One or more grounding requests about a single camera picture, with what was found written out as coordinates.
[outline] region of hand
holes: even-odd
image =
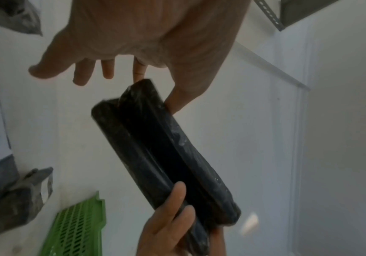
[[[85,85],[101,60],[114,76],[114,58],[132,54],[133,79],[147,65],[167,66],[175,87],[165,104],[175,113],[211,84],[235,41],[250,0],[73,0],[68,25],[30,68],[51,78],[76,64],[73,82]]]
[[[186,206],[175,218],[186,195],[186,186],[177,182],[166,202],[147,221],[138,242],[136,256],[188,256],[180,240],[195,220],[192,206]],[[223,229],[210,234],[209,256],[226,256]]]

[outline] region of green plastic crate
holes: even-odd
[[[105,201],[99,192],[56,215],[40,256],[102,256]]]

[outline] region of green plastic basket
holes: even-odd
[[[99,192],[56,215],[40,256],[102,256],[105,201]]]

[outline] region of finger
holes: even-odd
[[[134,83],[141,81],[145,78],[145,72],[148,65],[142,64],[139,60],[134,57],[134,64],[132,67],[132,78]]]
[[[152,217],[148,220],[144,232],[156,234],[171,223],[179,211],[185,196],[186,185],[179,181],[174,185],[173,190],[164,204],[158,207]]]
[[[115,59],[102,60],[103,77],[112,79],[114,77]]]
[[[211,231],[209,236],[209,256],[226,256],[223,228]]]
[[[162,229],[155,238],[153,250],[155,255],[165,255],[173,250],[195,221],[194,207],[189,205],[166,228]]]
[[[165,100],[165,105],[169,112],[173,115],[177,111],[181,110],[185,105],[190,103],[193,99],[197,98],[205,92],[208,87],[195,90],[195,91],[185,91],[180,89],[179,86],[175,86],[169,96]]]
[[[82,60],[81,53],[72,43],[67,29],[60,31],[52,40],[40,62],[29,68],[37,78],[51,78],[67,70],[70,65]]]
[[[93,74],[95,64],[96,61],[92,59],[83,59],[76,63],[73,83],[79,86],[86,85],[90,80],[91,74]]]

